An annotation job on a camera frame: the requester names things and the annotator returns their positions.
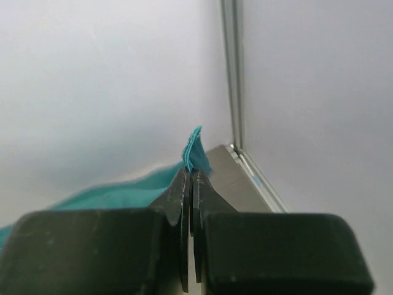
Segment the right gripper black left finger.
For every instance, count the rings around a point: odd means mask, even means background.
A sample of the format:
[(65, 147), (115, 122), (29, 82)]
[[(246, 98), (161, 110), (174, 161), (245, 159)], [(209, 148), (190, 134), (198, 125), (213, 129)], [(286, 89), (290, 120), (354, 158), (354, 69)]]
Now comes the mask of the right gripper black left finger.
[(184, 294), (189, 173), (146, 208), (36, 211), (1, 251), (2, 294)]

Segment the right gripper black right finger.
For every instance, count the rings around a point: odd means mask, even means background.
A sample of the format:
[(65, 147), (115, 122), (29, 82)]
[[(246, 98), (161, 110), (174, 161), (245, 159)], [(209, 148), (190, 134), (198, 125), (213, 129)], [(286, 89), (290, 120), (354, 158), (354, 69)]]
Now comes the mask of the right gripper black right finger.
[(190, 175), (190, 232), (203, 294), (371, 294), (356, 235), (325, 213), (234, 209), (202, 171)]

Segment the teal satin napkin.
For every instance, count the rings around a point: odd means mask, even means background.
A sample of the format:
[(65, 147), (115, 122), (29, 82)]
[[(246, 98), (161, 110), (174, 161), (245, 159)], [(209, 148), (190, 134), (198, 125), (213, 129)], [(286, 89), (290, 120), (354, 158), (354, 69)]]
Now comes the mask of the teal satin napkin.
[(51, 206), (49, 210), (115, 210), (149, 206), (170, 188), (180, 170), (185, 171), (182, 177), (184, 180), (188, 180), (193, 169), (211, 172), (211, 165), (201, 140), (201, 131), (201, 126), (193, 129), (182, 150), (180, 162), (159, 168), (135, 180), (107, 183), (86, 189)]

